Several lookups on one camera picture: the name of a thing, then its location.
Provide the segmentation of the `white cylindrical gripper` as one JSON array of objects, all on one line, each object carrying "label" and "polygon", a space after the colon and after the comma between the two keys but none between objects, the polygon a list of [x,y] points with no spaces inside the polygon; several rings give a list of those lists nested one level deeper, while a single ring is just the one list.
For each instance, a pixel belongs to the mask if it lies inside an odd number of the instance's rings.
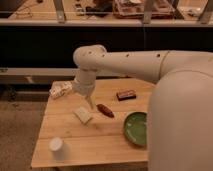
[{"label": "white cylindrical gripper", "polygon": [[85,100],[89,104],[91,109],[95,108],[95,103],[90,96],[95,89],[95,81],[91,82],[79,81],[77,78],[72,82],[73,91],[79,93],[82,96],[86,96]]}]

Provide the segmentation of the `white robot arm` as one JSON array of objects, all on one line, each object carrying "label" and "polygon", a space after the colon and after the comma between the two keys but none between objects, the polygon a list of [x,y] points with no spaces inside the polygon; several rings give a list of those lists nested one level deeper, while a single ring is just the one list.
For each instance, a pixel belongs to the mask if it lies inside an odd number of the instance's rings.
[{"label": "white robot arm", "polygon": [[74,91],[89,97],[101,69],[155,85],[148,105],[149,171],[213,171],[213,52],[74,51]]}]

